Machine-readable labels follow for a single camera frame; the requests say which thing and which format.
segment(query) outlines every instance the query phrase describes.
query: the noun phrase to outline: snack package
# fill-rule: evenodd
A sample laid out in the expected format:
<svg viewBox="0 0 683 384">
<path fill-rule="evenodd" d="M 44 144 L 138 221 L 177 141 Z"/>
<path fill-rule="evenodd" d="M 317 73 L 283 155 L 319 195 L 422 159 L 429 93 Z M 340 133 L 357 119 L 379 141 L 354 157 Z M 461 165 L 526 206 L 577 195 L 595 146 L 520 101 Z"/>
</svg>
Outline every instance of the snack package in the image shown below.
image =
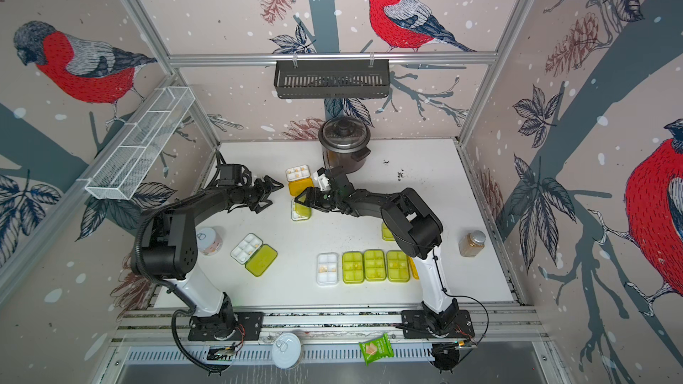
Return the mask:
<svg viewBox="0 0 683 384">
<path fill-rule="evenodd" d="M 380 360 L 383 357 L 393 357 L 393 348 L 391 348 L 387 334 L 382 335 L 376 340 L 360 342 L 358 345 L 361 346 L 365 365 L 369 365 L 371 362 Z"/>
</svg>

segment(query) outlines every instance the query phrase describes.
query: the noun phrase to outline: wire basket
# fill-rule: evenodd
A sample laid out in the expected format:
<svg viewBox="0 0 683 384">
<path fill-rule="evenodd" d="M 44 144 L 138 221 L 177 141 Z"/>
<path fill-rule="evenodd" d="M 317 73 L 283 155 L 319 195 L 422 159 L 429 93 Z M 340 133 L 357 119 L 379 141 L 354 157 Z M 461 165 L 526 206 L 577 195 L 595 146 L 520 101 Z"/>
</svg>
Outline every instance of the wire basket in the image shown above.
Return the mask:
<svg viewBox="0 0 683 384">
<path fill-rule="evenodd" d="M 390 87 L 388 60 L 278 61 L 280 98 L 384 98 Z"/>
<path fill-rule="evenodd" d="M 185 86 L 157 89 L 155 95 L 154 103 L 137 122 L 126 123 L 132 129 L 86 184 L 92 196 L 130 200 L 195 102 L 192 90 Z"/>
</svg>

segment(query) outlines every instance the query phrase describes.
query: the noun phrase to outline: white wire basket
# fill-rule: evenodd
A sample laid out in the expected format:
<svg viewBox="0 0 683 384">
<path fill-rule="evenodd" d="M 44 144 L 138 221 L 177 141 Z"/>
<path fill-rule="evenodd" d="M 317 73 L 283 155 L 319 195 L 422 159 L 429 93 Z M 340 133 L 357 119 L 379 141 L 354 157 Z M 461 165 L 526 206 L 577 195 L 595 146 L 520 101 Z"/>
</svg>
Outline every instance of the white wire basket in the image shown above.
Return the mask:
<svg viewBox="0 0 683 384">
<path fill-rule="evenodd" d="M 186 86 L 168 86 L 154 94 L 157 98 L 149 110 L 137 122 L 126 123 L 133 126 L 130 133 L 86 184 L 92 196 L 130 200 L 195 102 Z"/>
</svg>

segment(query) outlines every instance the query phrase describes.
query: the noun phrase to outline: bird illustration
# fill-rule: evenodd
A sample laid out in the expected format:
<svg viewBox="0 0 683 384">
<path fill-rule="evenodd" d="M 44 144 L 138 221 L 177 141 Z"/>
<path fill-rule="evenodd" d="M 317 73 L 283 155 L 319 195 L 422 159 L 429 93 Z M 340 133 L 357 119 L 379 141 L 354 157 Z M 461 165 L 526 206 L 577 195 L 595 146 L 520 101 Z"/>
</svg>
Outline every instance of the bird illustration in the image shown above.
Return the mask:
<svg viewBox="0 0 683 384">
<path fill-rule="evenodd" d="M 598 216 L 605 233 L 613 233 L 633 243 L 659 272 L 664 282 L 653 295 L 645 295 L 627 282 L 645 302 L 653 316 L 654 300 L 664 294 L 683 295 L 683 118 L 664 126 L 673 138 L 665 140 L 638 165 L 626 183 L 628 232 L 611 230 Z M 605 236 L 598 243 L 604 243 Z"/>
<path fill-rule="evenodd" d="M 448 43 L 463 51 L 474 51 L 458 42 L 419 0 L 370 0 L 370 24 L 389 44 L 390 51 L 396 47 L 417 51 L 428 43 Z"/>
<path fill-rule="evenodd" d="M 14 33 L 14 47 L 24 65 L 38 69 L 73 98 L 86 103 L 116 102 L 133 87 L 137 72 L 156 58 L 127 52 L 106 42 L 89 41 L 55 30 L 42 21 L 30 21 Z"/>
</svg>

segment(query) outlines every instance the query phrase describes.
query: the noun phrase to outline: jar lid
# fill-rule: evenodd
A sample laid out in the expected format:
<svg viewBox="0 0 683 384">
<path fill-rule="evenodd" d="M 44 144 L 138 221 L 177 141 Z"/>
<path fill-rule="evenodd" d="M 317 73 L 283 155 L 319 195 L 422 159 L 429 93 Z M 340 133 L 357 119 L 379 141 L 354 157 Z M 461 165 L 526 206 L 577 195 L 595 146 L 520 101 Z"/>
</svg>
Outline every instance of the jar lid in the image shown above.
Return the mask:
<svg viewBox="0 0 683 384">
<path fill-rule="evenodd" d="M 325 149 L 353 153 L 363 149 L 370 141 L 370 130 L 356 118 L 335 117 L 322 125 L 318 139 Z"/>
<path fill-rule="evenodd" d="M 291 332 L 281 334 L 272 344 L 272 361 L 280 369 L 296 365 L 301 356 L 301 341 Z"/>
<path fill-rule="evenodd" d="M 216 241 L 216 230 L 211 227 L 200 228 L 197 231 L 197 249 L 201 252 Z"/>
<path fill-rule="evenodd" d="M 483 232 L 479 230 L 475 230 L 472 233 L 470 233 L 470 237 L 472 238 L 472 242 L 474 242 L 477 245 L 483 245 L 484 242 L 486 242 L 486 235 L 484 235 Z"/>
</svg>

